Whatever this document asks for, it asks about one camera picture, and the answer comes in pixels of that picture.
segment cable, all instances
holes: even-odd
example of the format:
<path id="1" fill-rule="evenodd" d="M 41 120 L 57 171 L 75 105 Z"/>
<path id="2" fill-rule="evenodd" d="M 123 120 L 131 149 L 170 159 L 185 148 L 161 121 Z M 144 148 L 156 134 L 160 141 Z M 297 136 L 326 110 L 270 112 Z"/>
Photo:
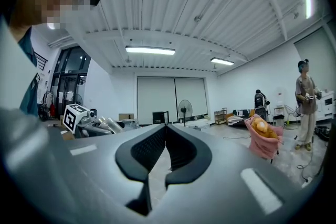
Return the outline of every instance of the cable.
<path id="1" fill-rule="evenodd" d="M 311 150 L 311 156 L 310 156 L 309 163 L 306 166 L 303 166 L 301 164 L 299 164 L 299 165 L 296 166 L 297 169 L 301 169 L 302 170 L 301 171 L 301 177 L 305 180 L 306 183 L 308 182 L 308 179 L 303 176 L 303 170 L 311 163 L 312 160 L 313 160 L 313 147 L 312 147 L 312 150 Z"/>
<path id="2" fill-rule="evenodd" d="M 302 118 L 303 116 L 301 116 L 301 112 L 300 112 L 300 106 L 299 106 L 299 103 L 297 103 L 296 104 L 296 107 L 295 107 L 295 113 L 297 113 L 298 114 L 298 116 L 300 117 L 300 118 Z"/>
<path id="3" fill-rule="evenodd" d="M 251 136 L 249 137 L 223 137 L 223 138 L 227 138 L 227 139 L 240 139 L 240 138 L 250 138 Z"/>

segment glass door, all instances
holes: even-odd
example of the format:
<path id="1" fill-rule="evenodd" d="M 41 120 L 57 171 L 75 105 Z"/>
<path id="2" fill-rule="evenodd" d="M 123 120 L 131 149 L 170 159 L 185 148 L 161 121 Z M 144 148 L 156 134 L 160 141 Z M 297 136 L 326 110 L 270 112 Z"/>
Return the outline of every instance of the glass door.
<path id="1" fill-rule="evenodd" d="M 64 114 L 65 107 L 75 102 L 77 75 L 59 78 L 57 92 L 57 115 Z"/>

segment gray shirt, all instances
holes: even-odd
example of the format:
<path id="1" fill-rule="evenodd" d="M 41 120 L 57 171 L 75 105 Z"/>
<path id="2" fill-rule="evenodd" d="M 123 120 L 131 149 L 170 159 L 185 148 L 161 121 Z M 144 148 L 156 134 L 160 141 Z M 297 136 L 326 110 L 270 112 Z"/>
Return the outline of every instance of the gray shirt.
<path id="1" fill-rule="evenodd" d="M 301 76 L 296 80 L 296 91 L 295 94 L 300 94 L 306 96 L 306 93 L 315 97 L 314 94 L 315 83 L 310 76 L 307 76 L 305 79 Z M 302 102 L 300 104 L 300 113 L 304 115 L 310 115 L 315 113 L 317 110 L 316 98 L 308 102 Z"/>

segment pedestal fan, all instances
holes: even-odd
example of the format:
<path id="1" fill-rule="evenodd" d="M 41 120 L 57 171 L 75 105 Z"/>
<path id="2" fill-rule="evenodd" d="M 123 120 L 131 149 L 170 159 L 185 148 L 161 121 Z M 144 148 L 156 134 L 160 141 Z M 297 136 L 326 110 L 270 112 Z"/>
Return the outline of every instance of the pedestal fan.
<path id="1" fill-rule="evenodd" d="M 82 96 L 80 96 L 79 94 L 76 94 L 76 96 L 75 96 L 75 103 L 78 104 L 78 105 L 83 105 Z"/>
<path id="2" fill-rule="evenodd" d="M 191 106 L 190 102 L 188 100 L 182 100 L 179 107 L 179 116 L 180 118 L 183 118 L 184 121 L 184 127 L 185 127 L 185 118 L 189 118 L 193 114 L 193 107 Z"/>

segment shelving unit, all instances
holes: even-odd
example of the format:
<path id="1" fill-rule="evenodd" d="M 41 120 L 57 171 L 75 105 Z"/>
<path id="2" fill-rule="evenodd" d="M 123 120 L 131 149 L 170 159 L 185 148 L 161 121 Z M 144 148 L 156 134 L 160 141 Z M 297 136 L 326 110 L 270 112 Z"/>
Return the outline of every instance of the shelving unit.
<path id="1" fill-rule="evenodd" d="M 215 124 L 221 125 L 226 123 L 225 115 L 227 114 L 227 108 L 215 111 Z"/>

